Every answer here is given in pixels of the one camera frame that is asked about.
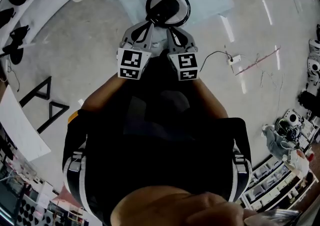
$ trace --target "floor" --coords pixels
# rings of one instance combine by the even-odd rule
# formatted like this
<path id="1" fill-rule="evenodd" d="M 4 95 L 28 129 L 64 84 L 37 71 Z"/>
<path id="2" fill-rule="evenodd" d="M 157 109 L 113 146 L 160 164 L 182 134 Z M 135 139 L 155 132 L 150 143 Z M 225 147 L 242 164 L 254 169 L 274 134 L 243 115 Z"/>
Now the floor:
<path id="1" fill-rule="evenodd" d="M 296 96 L 306 83 L 308 40 L 316 37 L 319 0 L 234 0 L 227 19 L 214 16 L 188 27 L 199 48 L 198 62 L 213 51 L 241 54 L 241 62 L 227 64 L 215 54 L 200 74 L 230 117 L 245 120 L 253 166 L 269 153 L 261 126 L 272 123 L 289 108 L 299 107 Z M 18 99 L 52 76 L 52 99 L 70 110 L 42 134 L 52 152 L 33 161 L 39 175 L 60 190 L 61 161 L 67 119 L 80 103 L 117 71 L 116 50 L 130 21 L 117 0 L 68 2 L 37 35 L 36 45 L 25 49 L 14 66 L 20 80 Z M 258 58 L 273 55 L 236 76 Z M 18 83 L 9 74 L 12 88 Z M 23 108 L 37 128 L 48 117 L 47 103 L 33 99 Z"/>

